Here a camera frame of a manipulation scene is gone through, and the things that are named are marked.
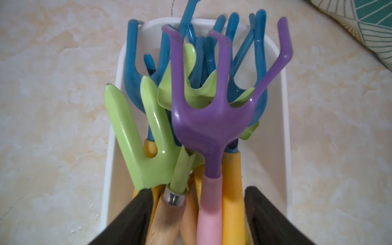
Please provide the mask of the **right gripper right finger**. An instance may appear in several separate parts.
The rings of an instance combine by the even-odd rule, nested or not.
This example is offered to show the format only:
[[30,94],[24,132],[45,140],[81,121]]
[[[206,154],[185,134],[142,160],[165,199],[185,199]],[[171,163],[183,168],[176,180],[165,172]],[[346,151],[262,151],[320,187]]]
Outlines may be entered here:
[[245,210],[256,245],[313,245],[255,186],[245,190]]

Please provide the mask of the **white storage box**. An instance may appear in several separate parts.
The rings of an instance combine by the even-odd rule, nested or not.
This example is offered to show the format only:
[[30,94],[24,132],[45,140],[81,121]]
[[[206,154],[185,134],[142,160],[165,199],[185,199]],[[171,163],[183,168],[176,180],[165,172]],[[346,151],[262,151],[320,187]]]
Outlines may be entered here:
[[[162,17],[148,21],[139,27],[139,54],[136,61],[143,63],[142,52],[150,52],[159,56],[161,32],[165,23],[177,27],[180,17]],[[194,18],[196,33],[206,35],[214,26],[215,20]],[[124,61],[126,53],[124,43],[118,58],[115,86],[126,93],[124,85]],[[265,34],[264,39],[267,67],[271,67],[279,55],[277,45]],[[236,79],[238,86],[245,87],[256,79],[253,69],[254,55],[247,54]],[[140,112],[126,96],[128,108],[134,112],[136,124],[144,131],[147,124],[145,115]],[[118,214],[131,202],[134,186],[126,167],[120,147],[112,128],[109,131],[107,161],[105,168],[103,203],[101,211],[100,231],[103,231]],[[270,201],[290,221],[293,217],[293,201],[291,187],[290,160],[290,127],[288,119],[286,70],[278,75],[268,88],[268,101],[265,112],[260,118],[260,124],[253,136],[247,141],[240,141],[239,150],[242,152],[243,189],[246,186],[256,186],[264,192]]]

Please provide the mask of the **light green fork wooden handle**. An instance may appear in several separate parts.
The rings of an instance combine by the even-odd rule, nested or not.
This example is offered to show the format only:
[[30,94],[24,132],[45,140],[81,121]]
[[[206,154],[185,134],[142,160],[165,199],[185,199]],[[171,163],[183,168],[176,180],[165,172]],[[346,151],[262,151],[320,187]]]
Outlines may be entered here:
[[147,189],[153,194],[153,218],[146,243],[173,245],[186,209],[190,173],[205,160],[200,153],[176,145],[152,79],[144,76],[140,88],[153,141],[141,141],[127,99],[110,83],[105,87],[105,105],[134,188],[139,193]]

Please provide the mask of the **teal yellow patterned pillow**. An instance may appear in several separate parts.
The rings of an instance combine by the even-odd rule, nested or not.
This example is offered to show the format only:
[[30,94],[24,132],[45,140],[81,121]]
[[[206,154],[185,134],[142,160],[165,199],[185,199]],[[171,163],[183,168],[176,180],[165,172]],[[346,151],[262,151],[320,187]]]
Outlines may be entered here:
[[392,69],[392,2],[389,0],[308,1],[344,27]]

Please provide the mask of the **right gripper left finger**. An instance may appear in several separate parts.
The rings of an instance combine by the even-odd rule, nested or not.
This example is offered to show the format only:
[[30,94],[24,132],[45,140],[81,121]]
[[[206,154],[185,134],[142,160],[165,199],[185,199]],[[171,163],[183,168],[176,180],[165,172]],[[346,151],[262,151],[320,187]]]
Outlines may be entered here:
[[153,193],[141,190],[91,245],[144,245],[153,209]]

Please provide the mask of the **purple rake pink handle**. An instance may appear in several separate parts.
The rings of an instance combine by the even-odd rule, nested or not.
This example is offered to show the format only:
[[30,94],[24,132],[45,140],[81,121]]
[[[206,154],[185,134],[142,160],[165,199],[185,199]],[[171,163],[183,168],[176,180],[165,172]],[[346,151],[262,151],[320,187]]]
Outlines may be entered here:
[[222,243],[221,164],[224,150],[247,128],[262,93],[293,57],[287,18],[280,18],[277,27],[280,41],[279,57],[260,80],[249,100],[238,108],[230,106],[227,100],[232,43],[221,33],[213,30],[209,32],[209,35],[219,43],[217,87],[215,98],[203,109],[191,107],[185,99],[182,35],[170,26],[162,27],[170,40],[173,129],[185,147],[201,153],[205,158],[197,226],[199,245]]

